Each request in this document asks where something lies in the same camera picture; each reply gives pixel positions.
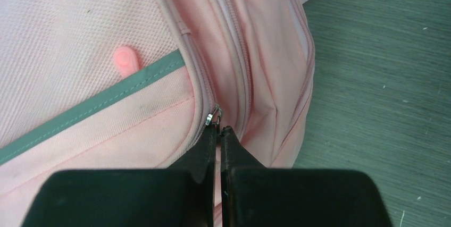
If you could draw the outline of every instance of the green fabric strip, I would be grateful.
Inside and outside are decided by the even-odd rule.
[[[0,165],[102,109],[153,84],[184,65],[185,62],[179,50],[164,56],[152,65],[74,106],[5,146],[0,150]]]

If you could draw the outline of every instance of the white speck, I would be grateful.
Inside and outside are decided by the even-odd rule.
[[[405,213],[406,213],[406,210],[403,210],[403,216],[401,216],[401,222],[399,223],[399,227],[403,226],[403,220],[404,220]]]

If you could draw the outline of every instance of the pink rubber zipper tab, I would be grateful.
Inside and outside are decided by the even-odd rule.
[[[114,65],[123,78],[139,71],[138,56],[130,47],[120,47],[113,54]]]

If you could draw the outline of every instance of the backpack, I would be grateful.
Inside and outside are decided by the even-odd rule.
[[[301,0],[0,0],[0,13],[1,226],[56,171],[170,165],[219,110],[262,164],[293,165],[314,70]]]

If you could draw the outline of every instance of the zipper pull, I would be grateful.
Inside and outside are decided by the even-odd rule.
[[[215,122],[212,122],[212,119],[216,114],[218,114],[218,118]],[[222,109],[218,104],[215,104],[213,112],[207,116],[207,120],[205,121],[205,126],[209,126],[211,124],[219,126],[221,119],[222,119]]]

